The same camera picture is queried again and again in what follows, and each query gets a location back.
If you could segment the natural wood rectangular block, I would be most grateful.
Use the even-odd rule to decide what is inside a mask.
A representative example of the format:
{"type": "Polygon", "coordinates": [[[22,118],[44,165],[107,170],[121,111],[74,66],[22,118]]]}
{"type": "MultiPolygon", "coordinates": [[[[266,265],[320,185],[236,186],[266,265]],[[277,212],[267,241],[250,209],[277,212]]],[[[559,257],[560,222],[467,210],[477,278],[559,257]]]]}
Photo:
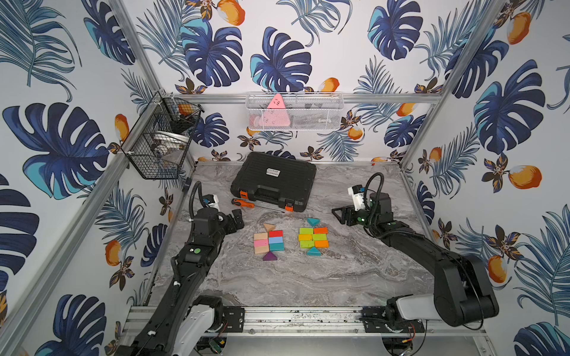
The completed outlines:
{"type": "Polygon", "coordinates": [[[257,240],[267,240],[269,238],[269,235],[267,232],[263,232],[263,233],[255,233],[253,235],[253,238],[255,241],[257,240]]]}

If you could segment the pink block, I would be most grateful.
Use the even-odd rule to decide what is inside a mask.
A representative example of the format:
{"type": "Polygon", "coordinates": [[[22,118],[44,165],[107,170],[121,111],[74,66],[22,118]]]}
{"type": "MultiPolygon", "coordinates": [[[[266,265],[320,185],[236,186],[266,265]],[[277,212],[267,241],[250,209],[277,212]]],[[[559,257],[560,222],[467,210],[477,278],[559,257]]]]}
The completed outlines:
{"type": "Polygon", "coordinates": [[[268,245],[269,245],[269,240],[268,240],[268,239],[255,240],[255,241],[254,241],[254,247],[255,247],[255,248],[260,248],[260,247],[268,246],[268,245]]]}

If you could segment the teal triangle block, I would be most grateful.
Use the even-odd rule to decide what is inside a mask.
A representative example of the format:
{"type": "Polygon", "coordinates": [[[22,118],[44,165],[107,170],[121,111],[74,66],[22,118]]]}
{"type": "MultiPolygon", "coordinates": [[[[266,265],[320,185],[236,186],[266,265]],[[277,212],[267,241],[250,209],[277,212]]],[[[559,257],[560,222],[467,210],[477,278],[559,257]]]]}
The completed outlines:
{"type": "Polygon", "coordinates": [[[316,218],[307,218],[307,222],[312,226],[312,227],[316,227],[320,224],[320,219],[316,219],[316,218]]]}

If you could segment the orange rectangular block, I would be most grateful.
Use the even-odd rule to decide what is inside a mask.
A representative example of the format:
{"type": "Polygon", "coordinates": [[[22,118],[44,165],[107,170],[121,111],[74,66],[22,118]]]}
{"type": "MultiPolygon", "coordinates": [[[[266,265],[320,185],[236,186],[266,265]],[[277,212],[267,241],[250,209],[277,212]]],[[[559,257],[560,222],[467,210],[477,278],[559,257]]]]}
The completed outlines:
{"type": "Polygon", "coordinates": [[[330,247],[329,242],[327,240],[316,240],[314,242],[314,246],[317,249],[327,249],[330,247]]]}

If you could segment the yellow block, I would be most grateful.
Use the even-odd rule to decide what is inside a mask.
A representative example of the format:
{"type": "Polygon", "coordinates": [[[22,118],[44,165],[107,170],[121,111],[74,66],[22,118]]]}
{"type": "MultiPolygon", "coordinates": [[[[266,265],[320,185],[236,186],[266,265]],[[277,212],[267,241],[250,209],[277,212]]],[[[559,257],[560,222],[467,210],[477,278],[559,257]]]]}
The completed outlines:
{"type": "Polygon", "coordinates": [[[313,241],[313,235],[312,234],[300,234],[298,236],[298,241],[302,242],[302,241],[313,241]]]}

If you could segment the small teal block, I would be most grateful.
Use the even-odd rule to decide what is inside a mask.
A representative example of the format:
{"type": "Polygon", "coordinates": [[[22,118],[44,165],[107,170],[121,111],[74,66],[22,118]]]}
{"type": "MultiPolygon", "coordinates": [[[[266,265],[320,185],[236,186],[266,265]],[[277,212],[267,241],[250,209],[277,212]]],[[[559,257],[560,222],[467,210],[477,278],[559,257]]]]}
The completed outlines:
{"type": "Polygon", "coordinates": [[[307,251],[307,256],[321,256],[321,252],[316,249],[316,247],[312,247],[307,251]]]}

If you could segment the teal rectangular block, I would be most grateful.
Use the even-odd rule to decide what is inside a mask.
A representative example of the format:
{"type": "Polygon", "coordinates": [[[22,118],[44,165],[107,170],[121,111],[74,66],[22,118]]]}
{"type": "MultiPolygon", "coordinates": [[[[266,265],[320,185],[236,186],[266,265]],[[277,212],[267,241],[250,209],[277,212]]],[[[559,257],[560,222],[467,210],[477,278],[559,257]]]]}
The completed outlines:
{"type": "Polygon", "coordinates": [[[284,250],[284,243],[270,243],[271,252],[282,252],[284,250]]]}

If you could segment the purple block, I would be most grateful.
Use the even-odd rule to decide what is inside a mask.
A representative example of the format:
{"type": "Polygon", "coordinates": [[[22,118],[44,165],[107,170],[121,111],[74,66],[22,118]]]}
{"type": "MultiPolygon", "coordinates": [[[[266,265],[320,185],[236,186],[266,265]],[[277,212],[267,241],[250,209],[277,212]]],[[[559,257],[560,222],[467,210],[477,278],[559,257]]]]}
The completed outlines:
{"type": "Polygon", "coordinates": [[[275,254],[273,254],[272,252],[267,252],[263,256],[263,261],[275,261],[277,259],[278,259],[278,257],[275,254]]]}

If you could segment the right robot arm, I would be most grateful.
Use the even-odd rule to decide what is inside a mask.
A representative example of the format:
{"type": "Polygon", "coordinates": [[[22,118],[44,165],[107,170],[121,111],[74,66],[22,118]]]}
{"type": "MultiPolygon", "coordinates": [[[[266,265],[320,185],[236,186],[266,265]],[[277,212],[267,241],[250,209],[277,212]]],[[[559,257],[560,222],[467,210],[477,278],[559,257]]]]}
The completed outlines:
{"type": "Polygon", "coordinates": [[[360,225],[371,237],[407,255],[433,276],[432,294],[387,301],[380,319],[390,328],[420,320],[441,320],[458,327],[498,316],[500,306],[481,259],[444,249],[395,220],[388,194],[372,194],[363,209],[344,206],[333,209],[332,214],[342,225],[360,225]]]}

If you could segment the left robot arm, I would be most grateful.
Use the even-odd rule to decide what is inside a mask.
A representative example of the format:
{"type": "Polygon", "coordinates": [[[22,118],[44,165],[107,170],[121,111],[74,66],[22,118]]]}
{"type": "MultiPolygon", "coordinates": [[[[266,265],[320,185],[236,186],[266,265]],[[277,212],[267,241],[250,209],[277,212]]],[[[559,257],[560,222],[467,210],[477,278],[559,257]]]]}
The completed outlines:
{"type": "Polygon", "coordinates": [[[224,328],[220,298],[195,294],[221,252],[224,238],[244,227],[241,214],[224,214],[204,200],[195,182],[189,198],[191,231],[170,259],[173,276],[168,289],[142,331],[116,355],[190,355],[207,332],[224,328]]]}

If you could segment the black plastic tool case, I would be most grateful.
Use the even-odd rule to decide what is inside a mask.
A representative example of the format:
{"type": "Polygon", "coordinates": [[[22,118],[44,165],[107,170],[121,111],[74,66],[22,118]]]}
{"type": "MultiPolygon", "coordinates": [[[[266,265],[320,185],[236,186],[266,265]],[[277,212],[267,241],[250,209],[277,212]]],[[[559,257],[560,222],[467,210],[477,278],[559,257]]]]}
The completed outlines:
{"type": "Polygon", "coordinates": [[[234,197],[269,203],[287,212],[307,208],[317,167],[302,160],[252,152],[230,185],[234,197]]]}

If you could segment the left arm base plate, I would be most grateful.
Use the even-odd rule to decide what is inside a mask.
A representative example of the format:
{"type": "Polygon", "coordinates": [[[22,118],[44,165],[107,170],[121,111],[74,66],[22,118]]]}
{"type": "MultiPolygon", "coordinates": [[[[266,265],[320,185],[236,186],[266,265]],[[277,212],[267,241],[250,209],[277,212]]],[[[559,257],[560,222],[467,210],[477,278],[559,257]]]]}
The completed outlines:
{"type": "Polygon", "coordinates": [[[193,306],[205,305],[214,310],[214,320],[210,332],[242,333],[245,322],[245,308],[239,306],[225,306],[222,298],[201,295],[193,306]]]}

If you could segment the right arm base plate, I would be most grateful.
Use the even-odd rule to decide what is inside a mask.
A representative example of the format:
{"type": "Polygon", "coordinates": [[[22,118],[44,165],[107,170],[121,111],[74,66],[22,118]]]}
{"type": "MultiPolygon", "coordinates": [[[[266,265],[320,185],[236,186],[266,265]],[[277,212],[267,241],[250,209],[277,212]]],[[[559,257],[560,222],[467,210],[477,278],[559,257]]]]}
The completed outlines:
{"type": "Polygon", "coordinates": [[[361,310],[359,320],[366,333],[414,334],[423,333],[420,320],[405,320],[393,306],[368,306],[361,310]]]}

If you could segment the aluminium front rail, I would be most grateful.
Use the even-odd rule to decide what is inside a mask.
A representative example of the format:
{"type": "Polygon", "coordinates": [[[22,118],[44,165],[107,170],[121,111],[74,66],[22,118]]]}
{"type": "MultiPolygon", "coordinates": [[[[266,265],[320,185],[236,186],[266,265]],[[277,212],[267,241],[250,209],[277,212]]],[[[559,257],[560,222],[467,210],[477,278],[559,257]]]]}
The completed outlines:
{"type": "Polygon", "coordinates": [[[485,337],[485,329],[448,326],[439,320],[409,322],[402,328],[379,321],[380,311],[372,307],[231,307],[227,326],[231,336],[316,336],[316,337],[485,337]]]}

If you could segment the white mesh wall basket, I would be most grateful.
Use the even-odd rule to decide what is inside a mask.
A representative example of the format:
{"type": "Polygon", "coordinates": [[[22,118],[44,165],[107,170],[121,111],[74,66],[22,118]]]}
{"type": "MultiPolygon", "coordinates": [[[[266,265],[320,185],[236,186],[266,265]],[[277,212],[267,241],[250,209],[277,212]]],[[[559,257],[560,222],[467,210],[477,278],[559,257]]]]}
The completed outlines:
{"type": "Polygon", "coordinates": [[[249,93],[245,107],[249,113],[249,128],[254,131],[331,131],[339,128],[344,97],[337,93],[280,93],[291,118],[286,128],[262,128],[260,118],[277,93],[249,93]]]}

